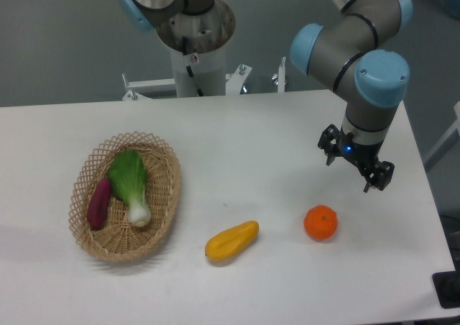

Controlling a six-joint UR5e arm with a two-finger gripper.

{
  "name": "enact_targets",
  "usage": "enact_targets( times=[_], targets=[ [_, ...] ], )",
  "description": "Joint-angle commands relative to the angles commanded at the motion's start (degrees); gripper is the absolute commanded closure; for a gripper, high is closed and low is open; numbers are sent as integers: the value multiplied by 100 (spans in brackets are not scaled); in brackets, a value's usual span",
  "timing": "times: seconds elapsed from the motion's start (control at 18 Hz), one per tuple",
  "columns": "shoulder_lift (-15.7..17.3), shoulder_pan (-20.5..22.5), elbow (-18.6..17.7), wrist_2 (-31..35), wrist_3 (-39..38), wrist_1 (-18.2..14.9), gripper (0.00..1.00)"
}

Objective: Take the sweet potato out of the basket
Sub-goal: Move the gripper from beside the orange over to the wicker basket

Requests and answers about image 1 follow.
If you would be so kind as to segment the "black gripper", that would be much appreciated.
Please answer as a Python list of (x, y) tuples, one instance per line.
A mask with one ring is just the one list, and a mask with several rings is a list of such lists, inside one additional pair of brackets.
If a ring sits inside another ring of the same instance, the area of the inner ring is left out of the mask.
[(391, 182), (395, 169), (393, 163), (378, 160), (383, 141), (373, 145), (363, 145), (354, 142), (353, 137), (351, 132), (347, 134), (340, 132), (334, 124), (327, 126), (318, 141), (318, 148), (326, 155), (326, 164), (330, 165), (336, 157), (342, 156), (350, 163), (362, 167), (362, 176), (366, 180), (365, 193), (370, 188), (383, 191)]

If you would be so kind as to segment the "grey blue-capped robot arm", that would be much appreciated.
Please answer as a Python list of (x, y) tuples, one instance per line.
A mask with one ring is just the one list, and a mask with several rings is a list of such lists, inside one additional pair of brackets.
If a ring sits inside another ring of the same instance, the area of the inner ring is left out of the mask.
[[(154, 29), (170, 52), (179, 97), (229, 92), (225, 49), (236, 19), (222, 0), (118, 0), (132, 24)], [(368, 188), (383, 190), (394, 172), (378, 158), (410, 79), (405, 59), (381, 48), (411, 20), (411, 0), (332, 0), (342, 13), (333, 28), (304, 26), (290, 46), (290, 61), (346, 102), (340, 127), (328, 126), (318, 141), (327, 163), (354, 165)]]

